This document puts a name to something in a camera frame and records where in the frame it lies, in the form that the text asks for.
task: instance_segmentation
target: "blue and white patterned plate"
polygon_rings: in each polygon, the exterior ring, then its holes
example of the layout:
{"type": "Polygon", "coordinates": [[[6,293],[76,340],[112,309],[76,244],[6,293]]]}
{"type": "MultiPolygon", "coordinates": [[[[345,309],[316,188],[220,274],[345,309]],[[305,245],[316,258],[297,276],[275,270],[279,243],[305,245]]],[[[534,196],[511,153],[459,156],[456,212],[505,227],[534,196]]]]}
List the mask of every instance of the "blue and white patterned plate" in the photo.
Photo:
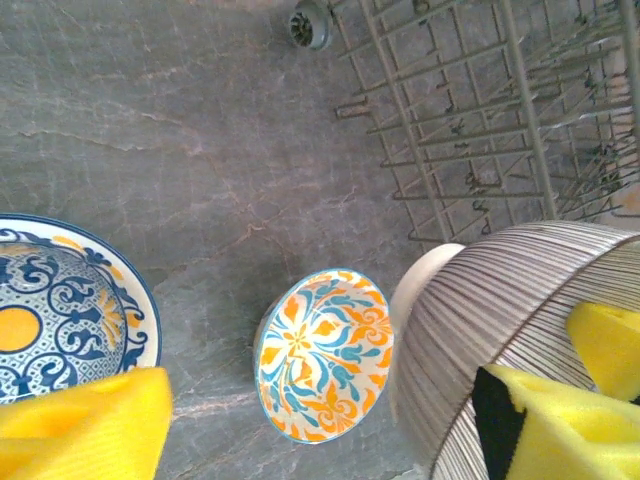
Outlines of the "blue and white patterned plate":
{"type": "Polygon", "coordinates": [[[156,366],[160,340],[149,289],[112,247],[0,214],[0,404],[156,366]]]}

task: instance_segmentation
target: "orange and blue patterned bowl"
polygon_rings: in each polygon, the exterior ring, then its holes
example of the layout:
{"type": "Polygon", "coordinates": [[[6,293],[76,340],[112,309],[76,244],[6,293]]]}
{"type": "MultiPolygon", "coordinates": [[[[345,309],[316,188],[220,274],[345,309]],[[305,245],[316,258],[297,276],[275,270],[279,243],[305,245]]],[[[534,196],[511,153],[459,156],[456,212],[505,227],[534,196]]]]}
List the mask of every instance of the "orange and blue patterned bowl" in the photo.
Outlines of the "orange and blue patterned bowl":
{"type": "Polygon", "coordinates": [[[267,417],[301,443],[344,434],[382,392],[392,349],[389,307],[371,280],[348,269],[304,278],[256,333],[256,386],[267,417]]]}

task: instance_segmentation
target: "ceramic bowl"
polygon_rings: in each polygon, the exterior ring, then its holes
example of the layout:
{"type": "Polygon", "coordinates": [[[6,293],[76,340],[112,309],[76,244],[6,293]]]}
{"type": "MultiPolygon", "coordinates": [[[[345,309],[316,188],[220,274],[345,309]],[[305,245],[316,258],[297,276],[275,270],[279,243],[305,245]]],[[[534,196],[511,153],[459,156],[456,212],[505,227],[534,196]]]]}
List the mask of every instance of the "ceramic bowl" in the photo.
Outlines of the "ceramic bowl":
{"type": "Polygon", "coordinates": [[[255,338],[267,417],[297,442],[344,434],[382,392],[392,349],[387,301],[371,280],[347,269],[304,278],[267,310],[255,338]]]}
{"type": "Polygon", "coordinates": [[[391,326],[396,339],[396,345],[393,349],[393,359],[391,361],[391,372],[389,375],[389,383],[391,385],[389,403],[394,421],[398,420],[398,412],[396,410],[396,399],[394,397],[396,388],[394,387],[396,378],[395,361],[398,352],[402,347],[399,340],[402,338],[402,332],[409,319],[409,314],[413,308],[413,304],[420,292],[425,288],[429,281],[444,267],[449,260],[455,257],[464,249],[464,245],[457,243],[445,243],[432,250],[429,250],[420,257],[407,272],[403,275],[393,292],[391,297],[390,317],[391,326]]]}
{"type": "Polygon", "coordinates": [[[0,404],[159,358],[157,309],[124,257],[71,225],[0,215],[0,404]]]}
{"type": "Polygon", "coordinates": [[[565,329],[575,305],[640,310],[640,233],[541,222],[467,246],[431,278],[398,339],[390,395],[433,479],[486,479],[470,400],[497,363],[592,388],[565,329]]]}

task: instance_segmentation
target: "gray marble surface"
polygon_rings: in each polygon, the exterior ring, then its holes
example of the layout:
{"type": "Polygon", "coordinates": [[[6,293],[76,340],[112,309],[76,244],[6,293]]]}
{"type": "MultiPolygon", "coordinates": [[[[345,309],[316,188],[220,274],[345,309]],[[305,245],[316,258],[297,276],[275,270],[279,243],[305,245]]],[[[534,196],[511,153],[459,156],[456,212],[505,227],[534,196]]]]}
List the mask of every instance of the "gray marble surface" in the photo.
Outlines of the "gray marble surface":
{"type": "Polygon", "coordinates": [[[0,210],[90,230],[152,287],[175,394],[158,479],[418,478],[384,398],[303,446],[254,389],[283,290],[342,265],[390,294],[419,254],[379,145],[334,117],[348,64],[287,43],[294,3],[0,2],[0,210]]]}

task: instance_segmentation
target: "dish rack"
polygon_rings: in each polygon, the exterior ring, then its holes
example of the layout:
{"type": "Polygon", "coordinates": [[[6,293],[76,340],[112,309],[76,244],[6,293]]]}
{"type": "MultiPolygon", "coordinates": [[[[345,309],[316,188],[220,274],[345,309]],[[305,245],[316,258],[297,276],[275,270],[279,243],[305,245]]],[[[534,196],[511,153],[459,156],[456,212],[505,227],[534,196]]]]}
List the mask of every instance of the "dish rack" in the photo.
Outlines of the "dish rack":
{"type": "Polygon", "coordinates": [[[369,119],[409,239],[428,250],[625,211],[640,178],[639,3],[303,0],[290,27],[303,46],[342,39],[357,90],[336,115],[369,119]]]}

